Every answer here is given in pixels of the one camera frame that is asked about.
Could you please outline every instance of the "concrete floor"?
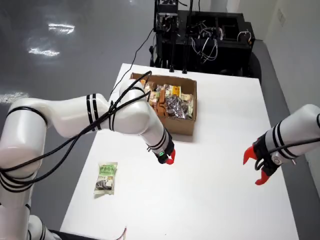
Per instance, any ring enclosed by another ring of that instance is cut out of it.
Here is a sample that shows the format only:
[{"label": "concrete floor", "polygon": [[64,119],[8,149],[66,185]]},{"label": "concrete floor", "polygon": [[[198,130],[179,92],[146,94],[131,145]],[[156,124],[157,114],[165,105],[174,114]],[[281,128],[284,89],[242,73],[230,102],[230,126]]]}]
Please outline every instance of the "concrete floor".
[{"label": "concrete floor", "polygon": [[[131,63],[152,29],[153,9],[151,0],[0,1],[0,96],[64,100],[101,93],[108,99],[121,64]],[[151,41],[139,52],[136,64],[149,65]],[[253,51],[261,63],[261,87],[275,125],[289,114],[288,107],[265,44],[256,41]],[[0,102],[0,129],[9,106]],[[34,188],[31,212],[51,229],[59,230],[62,224],[94,137],[82,137],[63,166]],[[63,140],[49,129],[45,151]],[[39,174],[62,155],[45,159]],[[320,201],[308,164],[301,159],[298,167],[282,169],[299,237],[316,239]]]}]

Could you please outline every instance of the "snack package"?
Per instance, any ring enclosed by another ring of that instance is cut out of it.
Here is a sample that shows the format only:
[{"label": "snack package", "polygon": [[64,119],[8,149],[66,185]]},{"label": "snack package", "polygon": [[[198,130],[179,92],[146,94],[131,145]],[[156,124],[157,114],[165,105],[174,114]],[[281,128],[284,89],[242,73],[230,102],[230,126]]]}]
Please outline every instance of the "snack package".
[{"label": "snack package", "polygon": [[181,93],[181,99],[189,104],[193,99],[193,95]]},{"label": "snack package", "polygon": [[164,84],[165,89],[165,97],[171,97],[172,95],[176,95],[181,98],[181,86],[172,86],[168,84]]},{"label": "snack package", "polygon": [[192,113],[193,113],[193,111],[194,111],[194,101],[191,100],[191,102],[188,103],[188,113],[187,113],[187,116],[188,116],[189,118],[191,118],[191,119],[192,119]]},{"label": "snack package", "polygon": [[115,193],[115,176],[117,165],[117,162],[99,164],[99,176],[96,180],[94,188],[95,195],[113,195]]},{"label": "snack package", "polygon": [[169,116],[186,119],[188,116],[188,104],[180,97],[173,95],[165,98],[166,111]]},{"label": "snack package", "polygon": [[160,97],[159,92],[157,92],[157,91],[150,92],[149,104],[151,107],[155,108],[157,106],[157,101],[158,101],[159,97]]},{"label": "snack package", "polygon": [[144,92],[145,93],[147,93],[149,91],[154,91],[156,89],[156,86],[157,86],[153,81],[147,81],[145,84],[142,84],[142,85],[144,86]]},{"label": "snack package", "polygon": [[192,118],[192,113],[194,111],[194,98],[192,94],[181,93],[181,99],[188,104],[187,117]]},{"label": "snack package", "polygon": [[159,100],[156,104],[156,108],[155,108],[155,111],[156,111],[156,114],[160,117],[167,117],[168,116],[168,113],[167,113],[167,110],[166,110],[166,99],[165,99],[165,89],[161,90],[159,92]]},{"label": "snack package", "polygon": [[161,92],[161,90],[163,90],[163,89],[165,89],[165,87],[164,87],[164,86],[162,86],[162,85],[158,85],[158,86],[156,86],[155,91],[156,91],[156,92]]}]

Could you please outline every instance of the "cardboard box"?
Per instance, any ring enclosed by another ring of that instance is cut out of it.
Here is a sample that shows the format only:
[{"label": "cardboard box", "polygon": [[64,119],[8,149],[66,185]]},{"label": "cardboard box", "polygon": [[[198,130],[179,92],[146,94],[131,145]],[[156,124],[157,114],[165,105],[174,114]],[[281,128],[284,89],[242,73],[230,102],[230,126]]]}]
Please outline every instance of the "cardboard box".
[{"label": "cardboard box", "polygon": [[[132,73],[133,79],[138,79],[142,74]],[[159,116],[160,121],[171,134],[182,134],[191,136],[194,132],[195,121],[197,118],[197,82],[188,78],[175,76],[151,75],[149,81],[158,85],[169,84],[181,86],[181,92],[193,95],[192,119],[182,119],[176,117]]]}]

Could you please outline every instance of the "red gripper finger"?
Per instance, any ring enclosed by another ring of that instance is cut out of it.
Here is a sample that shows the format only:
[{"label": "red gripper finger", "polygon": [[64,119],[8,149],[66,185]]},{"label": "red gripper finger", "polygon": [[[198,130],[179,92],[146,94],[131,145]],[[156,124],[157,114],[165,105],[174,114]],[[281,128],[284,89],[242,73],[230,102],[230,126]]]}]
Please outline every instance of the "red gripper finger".
[{"label": "red gripper finger", "polygon": [[261,171],[261,179],[258,179],[257,181],[255,181],[255,184],[257,184],[258,186],[265,184],[266,181],[268,181],[269,176],[267,176],[267,174],[264,171]]},{"label": "red gripper finger", "polygon": [[243,165],[246,164],[249,158],[257,160],[257,156],[254,151],[254,147],[251,146],[247,150],[245,150],[244,155],[243,155]]},{"label": "red gripper finger", "polygon": [[166,163],[166,164],[169,164],[169,165],[173,164],[173,163],[175,162],[175,157],[176,157],[176,150],[173,149],[173,151],[172,151],[172,153],[171,153],[171,158],[168,158],[168,159],[165,161],[165,163]]}]

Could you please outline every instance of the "green snack package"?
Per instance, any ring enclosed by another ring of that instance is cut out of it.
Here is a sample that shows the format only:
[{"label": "green snack package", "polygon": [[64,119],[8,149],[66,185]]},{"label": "green snack package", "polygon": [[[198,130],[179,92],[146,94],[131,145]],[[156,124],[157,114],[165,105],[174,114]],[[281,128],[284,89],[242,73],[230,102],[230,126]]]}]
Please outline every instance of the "green snack package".
[{"label": "green snack package", "polygon": [[94,194],[102,195],[115,193],[115,176],[117,171],[117,162],[107,162],[99,164],[99,176],[95,183]]}]

